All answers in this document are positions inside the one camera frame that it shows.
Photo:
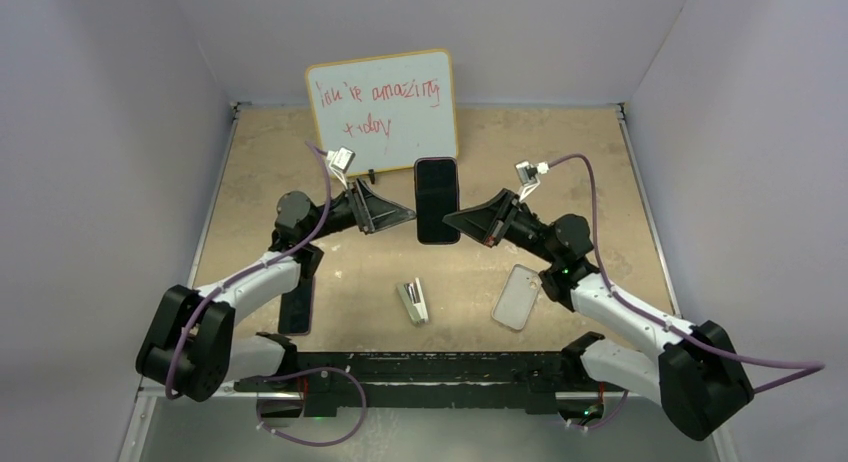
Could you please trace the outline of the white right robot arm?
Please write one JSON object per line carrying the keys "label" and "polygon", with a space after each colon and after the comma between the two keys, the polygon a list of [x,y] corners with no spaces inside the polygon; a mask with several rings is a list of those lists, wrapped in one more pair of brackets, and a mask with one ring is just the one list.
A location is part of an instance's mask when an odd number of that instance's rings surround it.
{"label": "white right robot arm", "polygon": [[695,325],[635,299],[607,281],[588,255],[588,221],[566,214],[540,221],[517,194],[504,189],[472,208],[444,216],[458,232],[487,247],[506,240],[549,263],[539,274],[545,295],[628,341],[622,347],[586,334],[565,348],[564,381],[576,389],[605,382],[659,405],[685,436],[702,441],[753,401],[754,388],[727,332]]}

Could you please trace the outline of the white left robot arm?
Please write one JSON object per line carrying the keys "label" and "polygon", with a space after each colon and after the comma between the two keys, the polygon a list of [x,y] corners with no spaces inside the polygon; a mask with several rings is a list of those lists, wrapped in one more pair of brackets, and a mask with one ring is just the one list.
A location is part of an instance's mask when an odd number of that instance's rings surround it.
{"label": "white left robot arm", "polygon": [[175,285],[164,292],[135,369],[162,384],[168,398],[202,402],[225,382],[253,377],[275,391],[292,387],[298,377],[294,344],[265,332],[236,341],[236,326],[277,298],[290,297],[296,308],[312,309],[324,256],[315,240],[350,228],[370,235],[416,217],[363,180],[321,206],[301,191],[288,192],[276,212],[271,245],[257,261],[221,281],[199,288]]}

